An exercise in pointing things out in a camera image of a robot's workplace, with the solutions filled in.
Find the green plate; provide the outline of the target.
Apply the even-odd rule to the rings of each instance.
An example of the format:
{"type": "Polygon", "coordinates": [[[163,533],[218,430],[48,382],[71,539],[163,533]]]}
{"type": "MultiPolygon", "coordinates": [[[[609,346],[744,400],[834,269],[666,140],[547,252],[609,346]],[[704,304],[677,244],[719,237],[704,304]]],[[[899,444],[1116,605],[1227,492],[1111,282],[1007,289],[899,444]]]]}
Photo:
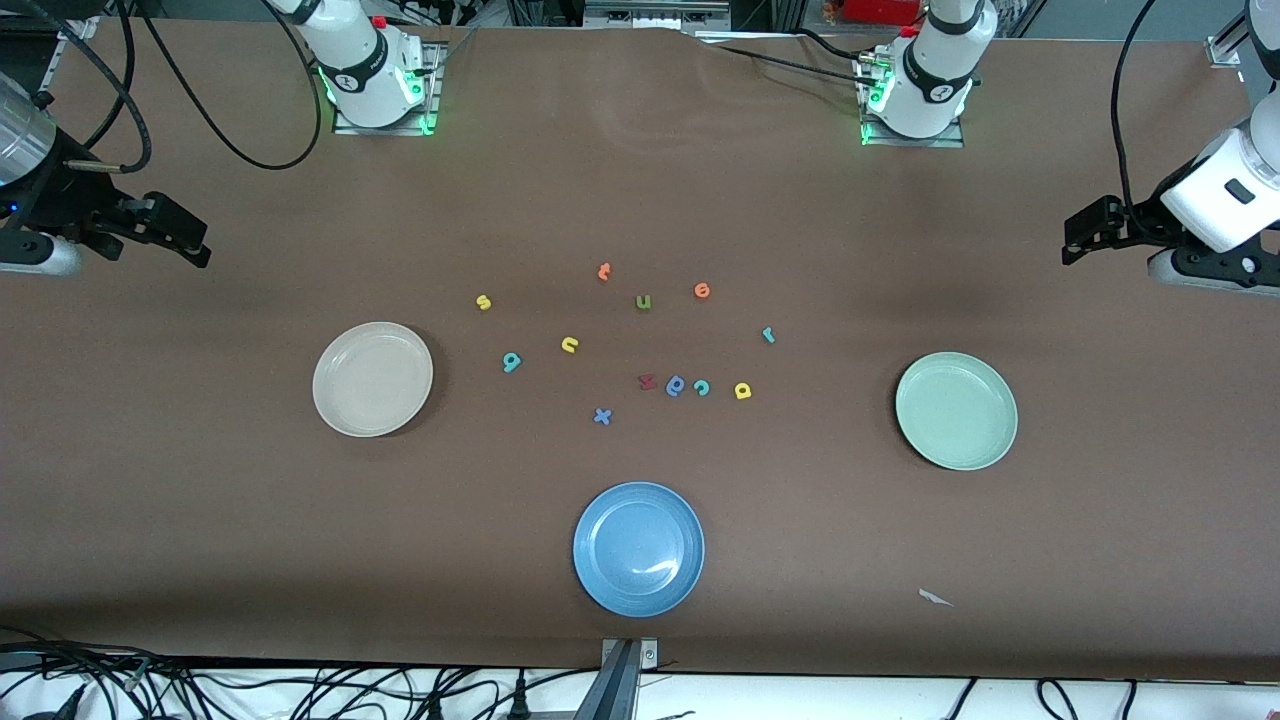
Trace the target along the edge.
{"type": "Polygon", "coordinates": [[[995,465],[1018,437],[1019,411],[1009,383],[968,354],[928,354],[906,366],[893,411],[911,448],[950,471],[995,465]]]}

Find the grey metal box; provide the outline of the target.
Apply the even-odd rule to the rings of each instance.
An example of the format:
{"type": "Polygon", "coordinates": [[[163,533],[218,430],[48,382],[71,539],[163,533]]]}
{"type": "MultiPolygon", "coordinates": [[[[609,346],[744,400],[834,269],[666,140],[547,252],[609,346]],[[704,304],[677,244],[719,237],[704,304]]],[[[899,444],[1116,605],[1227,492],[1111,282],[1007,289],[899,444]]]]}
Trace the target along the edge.
{"type": "Polygon", "coordinates": [[[731,31],[730,0],[584,0],[582,27],[731,31]]]}

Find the beige brown plate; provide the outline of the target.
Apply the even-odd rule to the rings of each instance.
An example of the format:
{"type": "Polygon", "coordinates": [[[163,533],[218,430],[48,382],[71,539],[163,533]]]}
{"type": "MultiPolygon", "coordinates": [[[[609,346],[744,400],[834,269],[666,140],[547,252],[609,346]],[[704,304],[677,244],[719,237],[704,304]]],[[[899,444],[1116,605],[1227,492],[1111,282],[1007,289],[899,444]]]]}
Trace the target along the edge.
{"type": "Polygon", "coordinates": [[[314,368],[317,415],[355,438],[396,433],[426,405],[435,364],[422,337],[394,322],[356,325],[334,338],[314,368]]]}

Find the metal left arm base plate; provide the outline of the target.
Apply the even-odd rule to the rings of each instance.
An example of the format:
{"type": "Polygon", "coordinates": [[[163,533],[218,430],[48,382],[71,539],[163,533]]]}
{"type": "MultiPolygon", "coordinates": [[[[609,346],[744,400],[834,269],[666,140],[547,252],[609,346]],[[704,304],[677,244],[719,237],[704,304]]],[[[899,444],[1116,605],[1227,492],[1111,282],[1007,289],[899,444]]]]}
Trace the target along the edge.
{"type": "Polygon", "coordinates": [[[858,79],[869,79],[869,85],[861,85],[858,90],[858,104],[860,113],[860,136],[863,146],[896,146],[918,149],[963,149],[964,136],[959,118],[951,119],[948,126],[937,136],[929,138],[913,138],[890,128],[886,120],[879,117],[878,110],[893,83],[893,72],[890,69],[890,56],[881,53],[888,46],[876,46],[870,51],[861,51],[855,60],[851,60],[854,76],[858,79]]]}

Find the blue plate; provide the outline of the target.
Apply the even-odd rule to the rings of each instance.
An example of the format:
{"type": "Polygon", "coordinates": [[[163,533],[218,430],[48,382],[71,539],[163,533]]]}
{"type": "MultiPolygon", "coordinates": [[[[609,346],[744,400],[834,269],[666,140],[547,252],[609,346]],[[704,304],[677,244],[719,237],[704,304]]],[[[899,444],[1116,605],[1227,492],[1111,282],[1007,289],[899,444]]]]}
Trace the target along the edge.
{"type": "Polygon", "coordinates": [[[635,480],[600,492],[573,532],[581,587],[622,618],[655,618],[680,606],[705,566],[707,541],[692,505],[676,491],[635,480]]]}

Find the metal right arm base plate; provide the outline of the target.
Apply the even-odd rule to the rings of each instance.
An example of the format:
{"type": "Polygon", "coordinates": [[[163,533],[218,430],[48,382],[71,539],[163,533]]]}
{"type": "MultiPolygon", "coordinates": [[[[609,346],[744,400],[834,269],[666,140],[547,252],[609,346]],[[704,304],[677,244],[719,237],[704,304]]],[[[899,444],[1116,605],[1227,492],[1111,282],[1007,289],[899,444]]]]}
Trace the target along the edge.
{"type": "Polygon", "coordinates": [[[430,136],[435,132],[449,44],[385,28],[385,61],[361,77],[360,67],[321,67],[335,108],[333,132],[366,136],[430,136]]]}

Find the red box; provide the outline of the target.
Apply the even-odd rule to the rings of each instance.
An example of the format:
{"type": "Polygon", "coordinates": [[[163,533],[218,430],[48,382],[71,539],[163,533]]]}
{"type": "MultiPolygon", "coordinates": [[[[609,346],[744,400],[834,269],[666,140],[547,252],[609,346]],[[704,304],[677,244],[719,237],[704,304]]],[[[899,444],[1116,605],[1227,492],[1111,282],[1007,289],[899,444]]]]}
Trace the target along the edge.
{"type": "Polygon", "coordinates": [[[911,26],[925,0],[841,0],[844,20],[865,26],[911,26]]]}

